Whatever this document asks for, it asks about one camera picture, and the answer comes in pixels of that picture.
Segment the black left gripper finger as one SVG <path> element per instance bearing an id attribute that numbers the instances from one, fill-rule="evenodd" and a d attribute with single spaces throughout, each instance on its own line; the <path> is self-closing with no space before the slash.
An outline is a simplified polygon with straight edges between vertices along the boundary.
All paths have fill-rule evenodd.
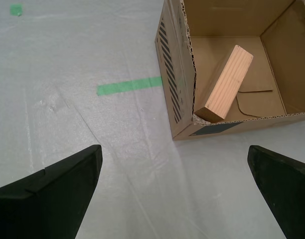
<path id="1" fill-rule="evenodd" d="M 305 163 L 258 145 L 247 156 L 253 178 L 288 239 L 305 239 Z"/>
<path id="2" fill-rule="evenodd" d="M 76 238 L 102 162 L 95 144 L 0 187 L 0 239 Z"/>

